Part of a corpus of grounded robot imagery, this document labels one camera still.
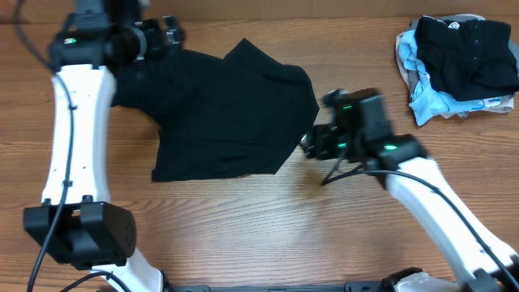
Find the black t-shirt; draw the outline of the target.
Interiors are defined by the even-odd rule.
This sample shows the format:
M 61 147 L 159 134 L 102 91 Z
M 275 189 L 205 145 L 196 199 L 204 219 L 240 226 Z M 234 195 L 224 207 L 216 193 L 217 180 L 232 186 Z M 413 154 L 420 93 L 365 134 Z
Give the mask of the black t-shirt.
M 159 126 L 155 182 L 275 174 L 319 112 L 308 74 L 241 40 L 223 58 L 191 50 L 117 69 L 113 105 Z

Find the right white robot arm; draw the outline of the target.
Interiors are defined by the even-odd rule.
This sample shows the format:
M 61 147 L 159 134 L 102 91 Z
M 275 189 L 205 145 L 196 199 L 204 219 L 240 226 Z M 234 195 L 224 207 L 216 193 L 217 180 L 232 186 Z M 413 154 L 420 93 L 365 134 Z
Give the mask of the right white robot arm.
M 470 211 L 438 163 L 412 135 L 395 135 L 375 88 L 340 89 L 323 97 L 331 120 L 301 139 L 309 159 L 335 160 L 327 185 L 356 175 L 375 177 L 414 216 L 440 249 L 454 281 L 407 268 L 380 282 L 381 291 L 516 291 L 518 254 Z

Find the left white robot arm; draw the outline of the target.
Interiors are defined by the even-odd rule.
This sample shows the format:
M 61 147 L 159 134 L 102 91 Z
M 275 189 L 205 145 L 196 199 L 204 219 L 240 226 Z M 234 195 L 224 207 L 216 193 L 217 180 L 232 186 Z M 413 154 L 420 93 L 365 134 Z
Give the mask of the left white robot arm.
M 101 277 L 113 291 L 170 291 L 137 247 L 133 214 L 111 202 L 105 159 L 114 70 L 182 48 L 178 21 L 144 19 L 144 1 L 79 1 L 49 45 L 54 137 L 41 204 L 26 208 L 40 256 Z

